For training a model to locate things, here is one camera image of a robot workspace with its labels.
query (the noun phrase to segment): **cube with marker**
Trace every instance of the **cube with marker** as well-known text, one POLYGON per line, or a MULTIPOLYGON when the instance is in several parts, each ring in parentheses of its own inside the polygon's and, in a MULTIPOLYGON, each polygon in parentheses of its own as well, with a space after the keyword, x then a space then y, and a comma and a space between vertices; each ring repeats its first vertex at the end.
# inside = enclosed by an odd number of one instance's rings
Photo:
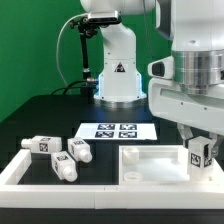
POLYGON ((89 163, 92 160, 90 145, 82 138, 76 137, 68 139, 68 151, 77 162, 89 163))
POLYGON ((203 181, 213 174, 214 158, 209 157, 208 146, 210 139, 202 136, 189 141, 188 174, 191 180, 203 181))
POLYGON ((52 153, 51 165, 60 180, 73 182, 78 177, 75 161, 65 151, 52 153))

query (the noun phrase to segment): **white plastic object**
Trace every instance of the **white plastic object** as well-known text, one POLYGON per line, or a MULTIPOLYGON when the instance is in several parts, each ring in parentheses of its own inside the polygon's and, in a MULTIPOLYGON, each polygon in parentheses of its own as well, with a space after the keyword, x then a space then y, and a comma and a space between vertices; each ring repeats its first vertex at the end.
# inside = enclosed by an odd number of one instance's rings
POLYGON ((65 151, 52 153, 51 165, 60 180, 73 182, 78 177, 75 161, 65 151))
POLYGON ((138 172, 127 172, 124 174, 125 181, 142 181, 143 176, 138 172))
POLYGON ((188 174, 191 180, 207 180, 213 174, 214 158, 205 156, 205 146, 211 139, 199 136, 189 140, 188 174))
POLYGON ((213 85, 207 95, 193 96, 182 92, 171 80, 152 78, 148 102, 154 116, 224 135, 224 85, 213 85))
POLYGON ((21 149, 0 175, 1 185, 16 185, 32 163, 30 150, 21 149))
POLYGON ((32 139, 23 139, 21 145, 25 149, 30 149, 32 153, 51 154, 62 150, 59 137, 35 136, 32 139))
POLYGON ((173 76, 174 76, 174 59, 173 59, 173 57, 170 56, 170 57, 164 58, 162 60, 158 60, 158 61, 155 61, 153 63, 150 63, 148 65, 148 73, 151 77, 158 77, 158 78, 161 78, 161 79, 172 79, 173 76), (154 64, 157 64, 157 63, 163 63, 164 64, 164 69, 165 69, 164 76, 158 76, 158 75, 153 74, 152 67, 153 67, 154 64))
POLYGON ((224 209, 224 174, 215 160, 210 180, 190 181, 182 178, 185 164, 178 162, 182 146, 138 145, 140 161, 133 166, 122 163, 124 147, 119 146, 119 185, 0 185, 0 208, 224 209), (126 172, 139 172, 144 180, 124 181, 126 172))
POLYGON ((90 145, 82 138, 68 139, 68 151, 76 161, 89 163, 92 160, 90 145))
POLYGON ((156 1, 156 29, 159 28, 161 23, 161 8, 158 1, 156 1))
POLYGON ((139 161, 139 149, 127 147, 123 149, 123 162, 125 164, 135 164, 139 161))
MULTIPOLYGON (((142 0, 81 0, 86 12, 107 12, 117 10, 122 15, 135 15, 144 13, 142 0)), ((145 0, 145 10, 151 11, 155 7, 154 0, 145 0)))
POLYGON ((142 76, 136 68, 136 36, 122 24, 101 28, 104 69, 99 75, 99 90, 94 95, 104 103, 127 103, 146 98, 142 76))
POLYGON ((172 50, 224 49, 223 8, 223 0, 172 0, 172 50))

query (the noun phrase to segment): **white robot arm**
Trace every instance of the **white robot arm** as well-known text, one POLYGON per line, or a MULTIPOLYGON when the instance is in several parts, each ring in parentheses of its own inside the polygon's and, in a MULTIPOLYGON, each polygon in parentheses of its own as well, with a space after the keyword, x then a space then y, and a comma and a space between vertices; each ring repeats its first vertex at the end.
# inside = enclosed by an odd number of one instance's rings
POLYGON ((173 44, 171 57, 149 65, 150 110, 178 123, 189 149, 189 174, 199 179, 208 177, 224 136, 223 7, 223 0, 156 1, 157 25, 166 8, 170 25, 162 33, 173 44), (190 127, 210 132, 211 139, 193 138, 190 127))
MULTIPOLYGON (((93 21, 116 20, 117 14, 140 14, 154 8, 154 0, 81 0, 93 21)), ((101 26, 104 70, 99 75, 99 91, 94 98, 110 107, 130 107, 146 98, 141 74, 136 69, 136 37, 132 30, 118 25, 101 26)))

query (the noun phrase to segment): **green wall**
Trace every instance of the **green wall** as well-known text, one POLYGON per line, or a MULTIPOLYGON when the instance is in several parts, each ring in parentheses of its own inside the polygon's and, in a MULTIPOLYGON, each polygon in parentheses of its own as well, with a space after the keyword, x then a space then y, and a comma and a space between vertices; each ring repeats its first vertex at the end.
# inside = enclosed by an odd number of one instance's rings
MULTIPOLYGON (((0 121, 35 95, 50 94, 63 87, 55 62, 56 41, 63 24, 83 13, 79 0, 0 1, 0 121)), ((147 15, 155 59, 170 54, 170 43, 154 30, 154 13, 147 15)), ((147 52, 144 16, 123 17, 137 35, 137 68, 147 88, 147 52)), ((88 41, 93 76, 102 70, 102 37, 88 41)), ((60 47, 62 71, 68 83, 82 78, 78 32, 67 28, 60 47)))

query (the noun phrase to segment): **black table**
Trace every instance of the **black table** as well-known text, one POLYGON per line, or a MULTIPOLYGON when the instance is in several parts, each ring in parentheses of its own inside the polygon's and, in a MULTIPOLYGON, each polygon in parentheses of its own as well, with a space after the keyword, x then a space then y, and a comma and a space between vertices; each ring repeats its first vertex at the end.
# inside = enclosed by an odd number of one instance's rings
MULTIPOLYGON (((119 145, 182 144, 176 124, 152 116, 147 103, 131 109, 112 110, 81 96, 37 96, 0 124, 0 171, 20 150, 23 138, 60 136, 63 149, 81 123, 154 123, 157 141, 91 140, 93 161, 80 164, 79 178, 72 184, 118 184, 119 145)), ((32 167, 19 184, 71 184, 60 181, 51 169, 50 157, 32 154, 32 167)), ((0 209, 0 223, 223 223, 222 210, 91 210, 0 209)))

